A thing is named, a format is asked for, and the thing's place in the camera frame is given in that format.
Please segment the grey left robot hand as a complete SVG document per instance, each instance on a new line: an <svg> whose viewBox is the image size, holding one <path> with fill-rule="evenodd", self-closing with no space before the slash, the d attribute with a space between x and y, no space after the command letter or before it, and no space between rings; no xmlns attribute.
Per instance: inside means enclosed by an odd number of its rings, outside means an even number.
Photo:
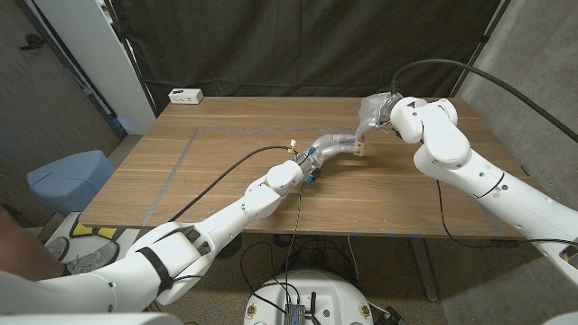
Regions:
<svg viewBox="0 0 578 325"><path fill-rule="evenodd" d="M325 160L338 153L356 153L358 150L354 135L322 135L305 153L298 156L296 162L303 174L307 174L321 168Z"/></svg>

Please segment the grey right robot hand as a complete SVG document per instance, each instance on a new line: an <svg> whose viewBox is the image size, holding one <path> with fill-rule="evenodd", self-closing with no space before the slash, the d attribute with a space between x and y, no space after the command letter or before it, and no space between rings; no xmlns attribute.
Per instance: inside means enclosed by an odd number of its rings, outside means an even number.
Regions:
<svg viewBox="0 0 578 325"><path fill-rule="evenodd" d="M364 97L359 109L356 139L361 140L369 130L387 125L391 120L394 105L402 98L401 94L392 92L382 92Z"/></svg>

